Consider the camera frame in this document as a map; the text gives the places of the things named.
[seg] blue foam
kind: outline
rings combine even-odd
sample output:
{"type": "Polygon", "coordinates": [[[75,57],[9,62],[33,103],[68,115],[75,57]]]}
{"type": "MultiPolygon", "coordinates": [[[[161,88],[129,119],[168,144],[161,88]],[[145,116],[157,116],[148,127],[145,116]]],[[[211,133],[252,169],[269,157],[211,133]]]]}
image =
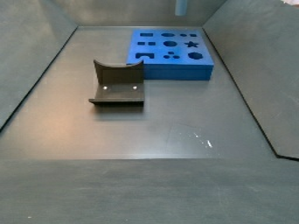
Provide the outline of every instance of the blue foam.
{"type": "Polygon", "coordinates": [[[140,60],[147,80],[211,79],[213,62],[196,30],[133,30],[127,64],[140,60]]]}

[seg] rectangular hole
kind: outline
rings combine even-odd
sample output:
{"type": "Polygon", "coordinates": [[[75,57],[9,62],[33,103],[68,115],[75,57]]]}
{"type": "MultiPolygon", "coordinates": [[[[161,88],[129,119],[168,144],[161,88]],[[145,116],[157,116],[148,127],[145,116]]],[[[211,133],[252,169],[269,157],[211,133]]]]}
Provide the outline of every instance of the rectangular hole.
{"type": "Polygon", "coordinates": [[[153,34],[152,34],[151,32],[141,32],[141,33],[140,33],[140,36],[141,36],[141,37],[152,37],[153,34]]]}

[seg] white object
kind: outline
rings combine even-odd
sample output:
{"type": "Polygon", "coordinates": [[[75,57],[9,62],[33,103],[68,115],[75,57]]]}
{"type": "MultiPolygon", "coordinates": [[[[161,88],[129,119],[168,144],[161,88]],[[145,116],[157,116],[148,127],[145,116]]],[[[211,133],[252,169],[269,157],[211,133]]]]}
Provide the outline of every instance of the white object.
{"type": "Polygon", "coordinates": [[[299,6],[299,0],[281,0],[285,4],[299,6]]]}

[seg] hole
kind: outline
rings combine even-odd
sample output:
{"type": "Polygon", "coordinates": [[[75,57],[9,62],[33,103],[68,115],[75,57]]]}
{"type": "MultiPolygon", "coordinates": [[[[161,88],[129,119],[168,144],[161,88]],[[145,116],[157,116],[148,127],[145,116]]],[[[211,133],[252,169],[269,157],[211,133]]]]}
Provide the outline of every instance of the hole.
{"type": "Polygon", "coordinates": [[[163,33],[163,36],[169,38],[169,37],[173,37],[173,34],[172,33],[163,33]]]}
{"type": "Polygon", "coordinates": [[[176,42],[173,42],[173,41],[164,41],[163,44],[165,46],[177,46],[176,42]]]}
{"type": "Polygon", "coordinates": [[[197,53],[197,52],[189,52],[189,53],[188,53],[188,56],[189,56],[189,58],[193,59],[193,60],[200,60],[200,59],[203,58],[203,57],[201,57],[201,54],[197,53]]]}
{"type": "Polygon", "coordinates": [[[152,37],[153,34],[149,33],[149,32],[141,32],[141,33],[140,33],[140,36],[141,36],[141,37],[152,37]]]}
{"type": "Polygon", "coordinates": [[[197,47],[199,43],[191,42],[189,43],[184,43],[188,47],[197,47]]]}
{"type": "Polygon", "coordinates": [[[155,58],[155,54],[151,52],[139,52],[135,57],[140,59],[143,56],[148,57],[151,60],[155,58]]]}

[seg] curved holder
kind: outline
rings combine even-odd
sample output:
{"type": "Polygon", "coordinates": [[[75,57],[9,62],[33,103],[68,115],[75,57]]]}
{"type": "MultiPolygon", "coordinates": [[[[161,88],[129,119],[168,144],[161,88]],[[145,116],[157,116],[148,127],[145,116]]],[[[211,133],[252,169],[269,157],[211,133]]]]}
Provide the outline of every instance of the curved holder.
{"type": "Polygon", "coordinates": [[[88,101],[101,103],[143,103],[144,62],[129,66],[108,66],[93,60],[97,72],[97,93],[88,101]]]}

